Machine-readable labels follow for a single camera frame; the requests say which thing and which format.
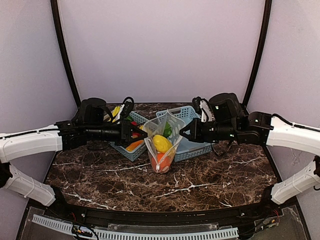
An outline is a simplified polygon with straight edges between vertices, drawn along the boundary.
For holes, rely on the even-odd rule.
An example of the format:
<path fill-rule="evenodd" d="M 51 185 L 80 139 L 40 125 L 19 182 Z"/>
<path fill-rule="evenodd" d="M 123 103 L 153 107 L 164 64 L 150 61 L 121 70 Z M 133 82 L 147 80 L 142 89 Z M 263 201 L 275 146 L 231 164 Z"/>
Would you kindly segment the clear dotted zip top bag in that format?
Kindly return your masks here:
<path fill-rule="evenodd" d="M 144 142 L 155 173 L 165 174 L 169 171 L 183 139 L 180 130 L 185 126 L 185 122 L 168 109 L 143 125 L 147 133 Z"/>

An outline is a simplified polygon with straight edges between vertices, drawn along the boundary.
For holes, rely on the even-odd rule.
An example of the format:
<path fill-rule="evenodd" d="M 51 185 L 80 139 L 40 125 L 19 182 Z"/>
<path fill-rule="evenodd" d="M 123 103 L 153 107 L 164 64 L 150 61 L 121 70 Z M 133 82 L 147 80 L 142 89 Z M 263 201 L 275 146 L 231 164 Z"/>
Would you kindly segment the yellow toy lemon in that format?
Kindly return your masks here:
<path fill-rule="evenodd" d="M 155 149 L 159 153 L 164 154 L 173 146 L 172 143 L 167 138 L 159 134 L 155 135 L 152 140 L 153 140 Z"/>

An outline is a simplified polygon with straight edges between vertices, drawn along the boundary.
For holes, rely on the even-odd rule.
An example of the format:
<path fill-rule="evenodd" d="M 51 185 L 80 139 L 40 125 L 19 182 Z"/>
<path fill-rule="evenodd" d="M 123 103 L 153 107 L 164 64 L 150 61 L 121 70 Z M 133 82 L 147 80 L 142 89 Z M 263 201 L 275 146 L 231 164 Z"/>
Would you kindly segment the orange toy fruit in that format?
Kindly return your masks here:
<path fill-rule="evenodd" d="M 158 153 L 157 160 L 154 157 L 152 157 L 150 161 L 153 171 L 158 174 L 164 174 L 168 172 L 172 163 L 171 157 L 164 157 L 164 155 L 164 153 Z"/>

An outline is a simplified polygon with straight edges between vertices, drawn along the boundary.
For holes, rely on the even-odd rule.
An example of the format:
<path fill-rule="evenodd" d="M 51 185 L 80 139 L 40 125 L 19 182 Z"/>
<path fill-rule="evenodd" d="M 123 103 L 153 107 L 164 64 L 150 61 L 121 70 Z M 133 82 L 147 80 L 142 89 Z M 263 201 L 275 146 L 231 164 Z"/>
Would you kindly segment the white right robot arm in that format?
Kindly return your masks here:
<path fill-rule="evenodd" d="M 234 93 L 220 93 L 209 100 L 195 97 L 193 107 L 200 118 L 194 118 L 179 131 L 190 142 L 285 147 L 314 154 L 314 159 L 288 179 L 264 189 L 263 205 L 281 205 L 288 199 L 320 183 L 320 130 L 296 124 L 274 113 L 255 111 L 246 114 Z"/>

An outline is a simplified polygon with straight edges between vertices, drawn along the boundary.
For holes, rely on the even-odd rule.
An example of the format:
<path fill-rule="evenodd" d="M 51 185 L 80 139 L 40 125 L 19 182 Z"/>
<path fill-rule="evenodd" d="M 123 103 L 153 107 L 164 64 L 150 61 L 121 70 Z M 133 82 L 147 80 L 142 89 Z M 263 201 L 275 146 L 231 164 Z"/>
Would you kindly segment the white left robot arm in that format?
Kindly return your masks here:
<path fill-rule="evenodd" d="M 126 97 L 119 113 L 113 115 L 105 100 L 88 98 L 80 103 L 71 120 L 47 127 L 0 135 L 0 186 L 30 198 L 46 207 L 66 204 L 58 187 L 41 183 L 21 172 L 10 162 L 17 158 L 46 152 L 60 152 L 85 146 L 88 141 L 107 141 L 127 147 L 148 134 L 127 119 L 134 100 Z"/>

